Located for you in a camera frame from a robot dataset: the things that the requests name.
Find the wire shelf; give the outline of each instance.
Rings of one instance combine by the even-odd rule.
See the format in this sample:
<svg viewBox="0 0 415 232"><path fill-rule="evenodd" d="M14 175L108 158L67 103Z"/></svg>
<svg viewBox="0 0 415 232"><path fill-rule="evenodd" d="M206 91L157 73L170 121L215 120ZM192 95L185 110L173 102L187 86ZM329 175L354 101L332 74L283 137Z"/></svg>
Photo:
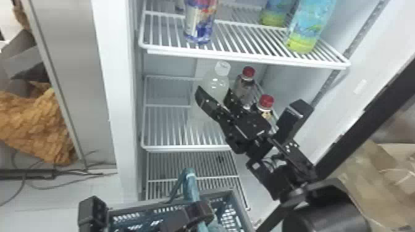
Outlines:
<svg viewBox="0 0 415 232"><path fill-rule="evenodd" d="M220 5L218 11L231 14L220 14L224 15L223 19L215 20L211 43L205 46L188 43L183 37L185 17L174 14L172 4L169 1L144 0L138 44L149 54L337 70L351 65L347 58L322 39L308 54L290 51L283 44L284 28L258 24L259 9L238 4Z"/></svg>
<svg viewBox="0 0 415 232"><path fill-rule="evenodd" d="M238 177L229 151L150 153L148 165L148 181L176 180L187 167L194 168L198 178Z"/></svg>
<svg viewBox="0 0 415 232"><path fill-rule="evenodd" d="M192 93L200 78L147 76L141 127L141 146L150 152L229 151L217 122L209 118L204 126L191 121ZM252 103L263 90L253 88ZM277 119L271 120L272 133Z"/></svg>
<svg viewBox="0 0 415 232"><path fill-rule="evenodd" d="M145 9L150 12L176 14L175 1L173 0L148 0ZM216 19L259 25L261 11L262 7L260 6L221 1L216 13Z"/></svg>

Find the brown fabric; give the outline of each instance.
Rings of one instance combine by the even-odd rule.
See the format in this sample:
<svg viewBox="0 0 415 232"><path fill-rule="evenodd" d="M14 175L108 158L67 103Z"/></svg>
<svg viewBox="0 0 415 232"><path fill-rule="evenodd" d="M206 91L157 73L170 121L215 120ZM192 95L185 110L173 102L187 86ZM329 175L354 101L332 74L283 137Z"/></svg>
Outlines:
<svg viewBox="0 0 415 232"><path fill-rule="evenodd" d="M20 0L15 0L15 2L15 6L13 7L14 16L24 29L30 31L29 20L27 19L27 15L23 9L22 3Z"/></svg>
<svg viewBox="0 0 415 232"><path fill-rule="evenodd" d="M50 84L33 83L38 98L0 91L0 139L10 147L45 162L67 165L74 159L73 144Z"/></svg>

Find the can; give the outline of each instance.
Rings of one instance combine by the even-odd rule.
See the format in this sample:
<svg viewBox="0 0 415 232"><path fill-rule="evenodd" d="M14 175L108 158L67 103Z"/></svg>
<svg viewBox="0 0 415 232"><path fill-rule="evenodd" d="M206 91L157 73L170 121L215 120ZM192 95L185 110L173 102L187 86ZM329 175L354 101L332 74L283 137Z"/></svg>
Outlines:
<svg viewBox="0 0 415 232"><path fill-rule="evenodd" d="M185 0L184 36L190 43L210 42L218 0Z"/></svg>

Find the plastic bottle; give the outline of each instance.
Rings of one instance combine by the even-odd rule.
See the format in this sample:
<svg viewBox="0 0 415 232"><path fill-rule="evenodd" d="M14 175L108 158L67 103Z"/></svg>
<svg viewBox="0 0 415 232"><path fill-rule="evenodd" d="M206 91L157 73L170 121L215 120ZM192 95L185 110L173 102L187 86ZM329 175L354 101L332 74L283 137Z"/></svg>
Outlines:
<svg viewBox="0 0 415 232"><path fill-rule="evenodd" d="M268 0L261 12L260 23L267 26L283 27L285 18L295 0Z"/></svg>
<svg viewBox="0 0 415 232"><path fill-rule="evenodd" d="M237 76L233 86L233 93L241 100L242 104L248 104L251 100L252 88L254 81L255 69L249 66L243 68L242 74Z"/></svg>
<svg viewBox="0 0 415 232"><path fill-rule="evenodd" d="M251 106L251 111L261 114L266 120L269 121L274 115L272 111L273 104L274 98L270 95L263 94L259 101Z"/></svg>
<svg viewBox="0 0 415 232"><path fill-rule="evenodd" d="M300 54L311 52L335 5L336 0L301 0L288 28L285 45Z"/></svg>
<svg viewBox="0 0 415 232"><path fill-rule="evenodd" d="M184 36L189 43L210 42L218 0L185 0Z"/></svg>
<svg viewBox="0 0 415 232"><path fill-rule="evenodd" d="M229 71L230 64L225 61L219 61L216 63L215 69L208 71L200 83L200 87L221 104L223 104L229 89ZM194 98L192 99L193 103L189 118L192 118L193 122L203 125L204 122L209 121L210 118L202 109L200 109Z"/></svg>

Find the white wall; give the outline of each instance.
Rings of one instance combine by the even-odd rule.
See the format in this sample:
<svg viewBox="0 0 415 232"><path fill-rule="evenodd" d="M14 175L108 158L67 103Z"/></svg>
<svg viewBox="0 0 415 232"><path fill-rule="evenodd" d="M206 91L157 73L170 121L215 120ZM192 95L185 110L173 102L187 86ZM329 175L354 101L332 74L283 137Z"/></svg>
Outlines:
<svg viewBox="0 0 415 232"><path fill-rule="evenodd" d="M365 106L415 54L415 1L390 1L351 58L344 80L317 105L296 136L301 150L317 162L361 116Z"/></svg>
<svg viewBox="0 0 415 232"><path fill-rule="evenodd" d="M12 9L12 1L0 1L0 30L5 40L11 40L22 29L15 19Z"/></svg>

